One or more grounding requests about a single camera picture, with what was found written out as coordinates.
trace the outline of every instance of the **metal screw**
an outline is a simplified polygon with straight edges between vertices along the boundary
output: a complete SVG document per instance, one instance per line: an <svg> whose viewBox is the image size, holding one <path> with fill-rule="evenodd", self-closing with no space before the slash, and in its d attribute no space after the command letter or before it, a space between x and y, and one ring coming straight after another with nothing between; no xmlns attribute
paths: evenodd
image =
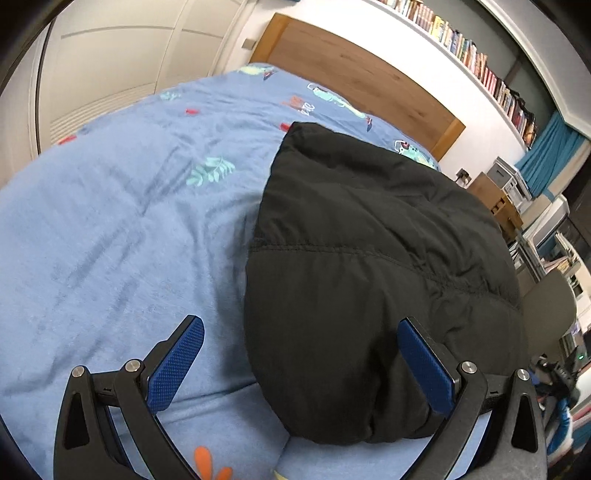
<svg viewBox="0 0 591 480"><path fill-rule="evenodd" d="M82 375L84 375L84 367L82 365L78 365L77 367L74 367L74 369L72 370L72 376L75 378L81 377Z"/></svg>
<svg viewBox="0 0 591 480"><path fill-rule="evenodd" d="M525 382L530 379L530 373L527 370L523 370L522 368L517 371L517 376Z"/></svg>
<svg viewBox="0 0 591 480"><path fill-rule="evenodd" d="M473 364L472 362L463 362L462 370L467 374L475 374L478 369L476 368L476 364Z"/></svg>
<svg viewBox="0 0 591 480"><path fill-rule="evenodd" d="M128 372L137 372L141 366L139 360L130 360L125 364L125 369Z"/></svg>

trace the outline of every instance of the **white wall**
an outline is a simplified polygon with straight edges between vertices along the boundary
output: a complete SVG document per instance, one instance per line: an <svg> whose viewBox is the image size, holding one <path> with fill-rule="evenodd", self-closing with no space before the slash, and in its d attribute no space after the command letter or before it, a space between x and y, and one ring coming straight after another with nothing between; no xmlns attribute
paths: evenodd
<svg viewBox="0 0 591 480"><path fill-rule="evenodd" d="M25 53L0 96L0 188L37 156L35 90L46 34Z"/></svg>
<svg viewBox="0 0 591 480"><path fill-rule="evenodd" d="M273 14L282 12L374 53L415 80L458 117L466 129L441 161L441 169L449 177L455 178L463 168L475 178L487 171L497 156L516 163L524 154L522 144L479 82L466 74L459 62L385 9L372 0L303 0L296 4L259 0L238 37L226 71L249 61L252 52L241 48L244 39L258 40Z"/></svg>

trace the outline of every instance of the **cartoon character print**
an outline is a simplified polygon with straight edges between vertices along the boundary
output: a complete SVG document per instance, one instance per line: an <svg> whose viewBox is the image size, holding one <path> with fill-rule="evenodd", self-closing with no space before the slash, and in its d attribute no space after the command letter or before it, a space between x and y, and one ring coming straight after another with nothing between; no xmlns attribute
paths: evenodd
<svg viewBox="0 0 591 480"><path fill-rule="evenodd" d="M323 100L325 100L327 102L334 103L335 105L338 105L341 108L346 108L352 114L358 116L359 118L364 119L367 124L367 131L369 132L371 130L372 124L373 124L373 120L371 119L371 117L369 115L366 115L365 113L357 110L347 100L342 99L338 95L335 95L334 93L329 92L328 90L324 90L323 88L321 88L320 86L318 86L314 83L308 84L308 90L311 90L312 93L314 95L316 95L318 98L322 98Z"/></svg>
<svg viewBox="0 0 591 480"><path fill-rule="evenodd" d="M394 143L394 151L396 153L400 153L405 157L414 160L417 163L422 165L426 165L427 167L431 167L434 170L437 170L437 167L426 155L424 155L417 147L411 145L410 143L404 140L396 140Z"/></svg>
<svg viewBox="0 0 591 480"><path fill-rule="evenodd" d="M310 112L313 112L316 108L311 103L305 102L303 99L301 99L300 97L298 97L296 95L291 97L289 102L282 102L282 103L283 103L283 105L287 105L287 106L293 108L294 110L297 110L302 115L307 115L307 116L310 116Z"/></svg>
<svg viewBox="0 0 591 480"><path fill-rule="evenodd" d="M238 69L239 72L246 73L247 75L262 75L263 81L268 80L271 75L275 73L274 67L257 67L256 65L246 65Z"/></svg>

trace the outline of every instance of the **blue rubber pad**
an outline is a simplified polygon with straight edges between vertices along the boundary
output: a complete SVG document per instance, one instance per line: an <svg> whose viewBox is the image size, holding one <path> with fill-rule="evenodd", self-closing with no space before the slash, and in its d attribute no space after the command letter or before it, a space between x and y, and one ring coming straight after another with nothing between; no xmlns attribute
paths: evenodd
<svg viewBox="0 0 591 480"><path fill-rule="evenodd" d="M195 317L148 382L146 403L150 412L155 414L168 408L201 350L204 336L203 322Z"/></svg>
<svg viewBox="0 0 591 480"><path fill-rule="evenodd" d="M448 417L454 407L452 379L408 320L398 324L398 348L433 411Z"/></svg>

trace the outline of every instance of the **leaf print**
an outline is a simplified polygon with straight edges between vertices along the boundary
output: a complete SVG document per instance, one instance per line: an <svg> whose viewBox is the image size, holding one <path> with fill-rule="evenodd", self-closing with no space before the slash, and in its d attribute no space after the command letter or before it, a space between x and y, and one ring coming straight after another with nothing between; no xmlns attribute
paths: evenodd
<svg viewBox="0 0 591 480"><path fill-rule="evenodd" d="M187 185L200 187L203 180L209 183L218 183L220 179L236 170L234 164L222 157L208 157L203 165L195 165L191 170L191 176L187 179Z"/></svg>
<svg viewBox="0 0 591 480"><path fill-rule="evenodd" d="M175 98L180 98L181 94L180 93L174 93L171 92L170 90L167 90L166 92L163 92L160 94L160 98L162 100L174 100Z"/></svg>

